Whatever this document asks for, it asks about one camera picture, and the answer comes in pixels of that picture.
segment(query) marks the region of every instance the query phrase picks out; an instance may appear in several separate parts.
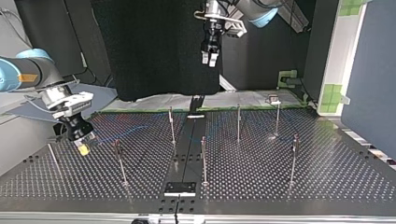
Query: small metal part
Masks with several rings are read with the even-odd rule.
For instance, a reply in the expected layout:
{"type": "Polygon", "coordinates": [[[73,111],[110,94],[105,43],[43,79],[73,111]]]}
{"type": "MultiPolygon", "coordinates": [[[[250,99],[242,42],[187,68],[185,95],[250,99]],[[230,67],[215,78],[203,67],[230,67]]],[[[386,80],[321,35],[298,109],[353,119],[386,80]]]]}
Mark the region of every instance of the small metal part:
{"type": "Polygon", "coordinates": [[[90,132],[84,137],[74,141],[74,144],[77,146],[81,156],[86,156],[90,153],[92,147],[96,147],[99,144],[99,141],[94,132],[90,132]]]}
{"type": "Polygon", "coordinates": [[[276,94],[268,95],[268,102],[271,105],[276,105],[279,102],[279,97],[276,94]]]}
{"type": "Polygon", "coordinates": [[[174,122],[173,122],[173,114],[172,114],[172,106],[169,108],[169,122],[171,123],[171,129],[172,129],[172,143],[175,145],[176,140],[175,140],[175,128],[174,128],[174,122]]]}
{"type": "Polygon", "coordinates": [[[165,197],[195,197],[195,182],[168,182],[165,187],[165,197]]]}
{"type": "Polygon", "coordinates": [[[237,137],[237,141],[239,143],[239,141],[241,140],[241,106],[238,105],[238,137],[237,137]]]}
{"type": "Polygon", "coordinates": [[[203,183],[203,185],[207,186],[207,185],[209,185],[209,183],[207,182],[207,175],[206,175],[206,139],[204,136],[202,137],[202,140],[201,140],[201,151],[202,151],[202,154],[201,154],[202,161],[204,164],[204,183],[203,183]]]}
{"type": "Polygon", "coordinates": [[[188,119],[204,119],[205,115],[204,114],[200,114],[200,113],[196,113],[196,114],[190,114],[187,116],[188,119]]]}
{"type": "Polygon", "coordinates": [[[126,179],[125,168],[124,168],[123,163],[122,163],[122,153],[123,152],[122,152],[122,148],[120,147],[120,139],[117,139],[114,142],[114,154],[116,155],[116,158],[117,158],[117,160],[120,163],[120,168],[121,168],[122,177],[123,177],[122,185],[125,187],[125,186],[128,186],[129,183],[128,183],[127,179],[126,179]]]}

